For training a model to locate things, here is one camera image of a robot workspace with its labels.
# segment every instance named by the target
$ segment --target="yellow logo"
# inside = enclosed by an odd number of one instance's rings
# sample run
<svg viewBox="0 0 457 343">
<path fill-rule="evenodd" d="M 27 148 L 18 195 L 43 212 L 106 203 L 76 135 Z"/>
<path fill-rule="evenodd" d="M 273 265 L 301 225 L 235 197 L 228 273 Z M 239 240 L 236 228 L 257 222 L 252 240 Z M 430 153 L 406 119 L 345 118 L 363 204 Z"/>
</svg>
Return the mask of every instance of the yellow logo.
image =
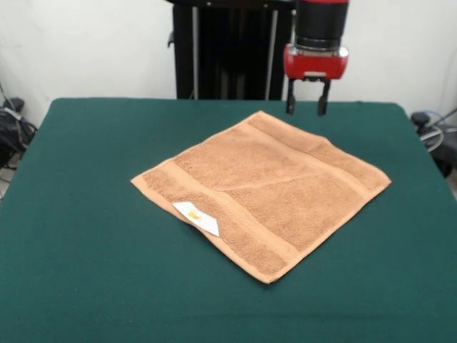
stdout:
<svg viewBox="0 0 457 343">
<path fill-rule="evenodd" d="M 191 217 L 192 219 L 195 219 L 195 220 L 200 220 L 201 219 L 201 217 L 195 211 L 189 211 L 187 216 Z"/>
</svg>

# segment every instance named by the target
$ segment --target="floor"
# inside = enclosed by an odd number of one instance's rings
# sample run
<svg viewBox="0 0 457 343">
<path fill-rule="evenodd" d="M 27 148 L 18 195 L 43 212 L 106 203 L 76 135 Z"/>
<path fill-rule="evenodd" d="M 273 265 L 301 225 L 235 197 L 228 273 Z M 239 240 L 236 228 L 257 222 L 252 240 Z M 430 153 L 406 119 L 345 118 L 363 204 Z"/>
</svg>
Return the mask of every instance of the floor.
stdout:
<svg viewBox="0 0 457 343">
<path fill-rule="evenodd" d="M 4 180 L 11 180 L 14 176 L 14 171 L 7 169 L 0 169 L 0 201 L 8 189 L 9 183 Z M 448 178 L 449 186 L 451 187 L 454 196 L 457 200 L 457 170 L 454 170 L 452 175 Z"/>
</svg>

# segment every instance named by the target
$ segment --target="towel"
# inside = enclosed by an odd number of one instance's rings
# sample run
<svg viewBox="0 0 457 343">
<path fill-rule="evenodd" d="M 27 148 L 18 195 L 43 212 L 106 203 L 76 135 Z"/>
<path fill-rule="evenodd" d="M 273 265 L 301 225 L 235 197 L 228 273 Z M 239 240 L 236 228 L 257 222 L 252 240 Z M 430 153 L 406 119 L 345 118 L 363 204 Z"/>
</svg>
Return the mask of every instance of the towel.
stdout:
<svg viewBox="0 0 457 343">
<path fill-rule="evenodd" d="M 131 180 L 270 284 L 344 225 L 391 180 L 376 167 L 262 111 Z M 219 235 L 184 216 L 190 202 Z"/>
</svg>

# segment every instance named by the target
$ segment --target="towel label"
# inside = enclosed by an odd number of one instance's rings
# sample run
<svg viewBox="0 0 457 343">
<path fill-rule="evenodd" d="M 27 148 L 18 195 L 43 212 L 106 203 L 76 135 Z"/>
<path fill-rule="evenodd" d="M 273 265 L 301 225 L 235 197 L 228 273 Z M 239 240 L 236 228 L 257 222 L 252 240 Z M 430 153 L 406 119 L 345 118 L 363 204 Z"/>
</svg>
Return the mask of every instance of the towel label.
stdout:
<svg viewBox="0 0 457 343">
<path fill-rule="evenodd" d="M 219 237 L 219 227 L 217 221 L 197 209 L 191 202 L 174 202 L 173 206 L 181 212 L 191 223 L 198 226 L 200 229 Z"/>
</svg>

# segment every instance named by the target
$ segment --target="table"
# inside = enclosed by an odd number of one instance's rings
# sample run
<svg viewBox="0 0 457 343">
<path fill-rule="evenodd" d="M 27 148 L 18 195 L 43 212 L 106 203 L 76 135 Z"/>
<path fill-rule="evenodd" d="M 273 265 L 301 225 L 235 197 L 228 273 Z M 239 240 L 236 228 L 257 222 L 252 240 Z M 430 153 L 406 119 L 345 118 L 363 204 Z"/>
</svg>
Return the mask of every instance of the table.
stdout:
<svg viewBox="0 0 457 343">
<path fill-rule="evenodd" d="M 0 205 L 0 342 L 454 342 L 457 206 L 395 104 L 58 99 Z M 129 180 L 259 109 L 392 185 L 257 282 Z"/>
</svg>

